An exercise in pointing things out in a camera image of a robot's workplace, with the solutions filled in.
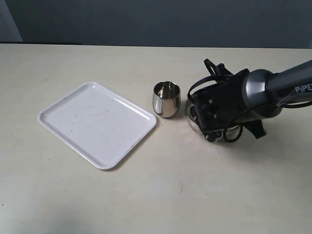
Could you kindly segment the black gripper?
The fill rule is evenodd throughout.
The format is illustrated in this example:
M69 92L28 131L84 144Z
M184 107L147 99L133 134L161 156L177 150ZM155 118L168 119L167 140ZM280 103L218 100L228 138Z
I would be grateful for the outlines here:
M194 92L194 119L201 134L209 142L236 142L243 133L239 120L247 112L242 98L242 84L248 73L213 74L202 78L194 88L215 81Z

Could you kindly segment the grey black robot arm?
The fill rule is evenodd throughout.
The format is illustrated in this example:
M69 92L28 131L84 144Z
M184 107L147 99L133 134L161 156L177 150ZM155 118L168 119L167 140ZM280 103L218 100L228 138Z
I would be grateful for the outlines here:
M210 74L190 87L185 116L208 142L236 142L244 129L259 139L267 134L264 119L312 104L311 61L281 73L243 69L234 74L223 63L206 59L204 64Z

